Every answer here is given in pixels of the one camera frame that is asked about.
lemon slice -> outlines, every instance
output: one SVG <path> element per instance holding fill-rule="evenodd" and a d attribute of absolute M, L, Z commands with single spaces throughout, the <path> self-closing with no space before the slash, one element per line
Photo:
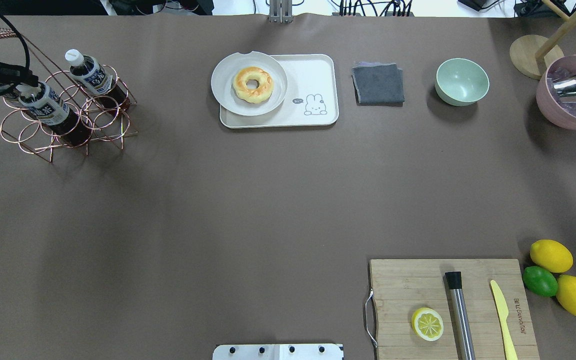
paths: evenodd
<path fill-rule="evenodd" d="M 434 342 L 444 333 L 444 321 L 435 310 L 420 307 L 412 314 L 412 328 L 422 339 Z"/>

black muddler cap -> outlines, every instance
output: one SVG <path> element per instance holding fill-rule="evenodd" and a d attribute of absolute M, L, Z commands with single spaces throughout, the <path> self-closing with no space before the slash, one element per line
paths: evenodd
<path fill-rule="evenodd" d="M 446 272 L 446 281 L 448 282 L 448 288 L 450 290 L 461 289 L 462 272 L 461 271 Z"/>

bowl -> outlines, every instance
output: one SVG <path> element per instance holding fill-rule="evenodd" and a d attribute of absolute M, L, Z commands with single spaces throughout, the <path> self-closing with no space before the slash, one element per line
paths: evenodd
<path fill-rule="evenodd" d="M 548 66 L 537 85 L 537 106 L 543 116 L 554 125 L 564 129 L 576 130 L 576 116 L 570 114 L 559 105 L 548 89 L 548 75 L 559 68 L 576 74 L 576 55 L 564 56 Z"/>
<path fill-rule="evenodd" d="M 465 107 L 486 96 L 490 80 L 476 62 L 457 57 L 444 61 L 437 68 L 434 88 L 441 100 L 455 107 Z"/>

bottle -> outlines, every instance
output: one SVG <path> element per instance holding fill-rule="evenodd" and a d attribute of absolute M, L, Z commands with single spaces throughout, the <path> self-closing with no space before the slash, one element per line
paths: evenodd
<path fill-rule="evenodd" d="M 67 144 L 80 146 L 90 138 L 92 130 L 45 82 L 39 81 L 37 87 L 21 84 L 16 89 L 20 92 L 19 103 Z"/>
<path fill-rule="evenodd" d="M 11 84 L 4 84 L 2 82 L 0 82 L 0 92 L 5 91 L 6 89 L 8 89 L 10 87 Z M 23 108 L 24 106 L 19 102 L 19 90 L 14 88 L 12 89 L 12 92 L 9 93 L 5 93 L 2 95 L 7 102 L 12 105 L 13 107 L 16 108 Z"/>
<path fill-rule="evenodd" d="M 114 109 L 117 104 L 126 109 L 130 106 L 126 93 L 116 85 L 116 79 L 106 73 L 97 59 L 72 48 L 66 52 L 66 61 L 70 63 L 70 73 L 73 79 L 81 84 L 89 95 L 110 96 L 117 102 L 115 104 L 115 101 L 110 98 L 100 97 L 97 101 L 103 108 Z"/>

stainless steel muddler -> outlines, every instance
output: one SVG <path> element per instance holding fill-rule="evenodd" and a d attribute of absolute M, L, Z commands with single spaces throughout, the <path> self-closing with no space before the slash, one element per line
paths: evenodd
<path fill-rule="evenodd" d="M 457 323 L 457 338 L 461 351 L 461 360 L 475 360 L 475 350 L 473 349 L 473 338 L 471 338 L 471 326 L 468 324 L 468 313 L 466 312 L 466 302 L 462 291 L 462 272 L 446 272 L 446 282 L 450 289 L 452 299 L 452 316 Z"/>

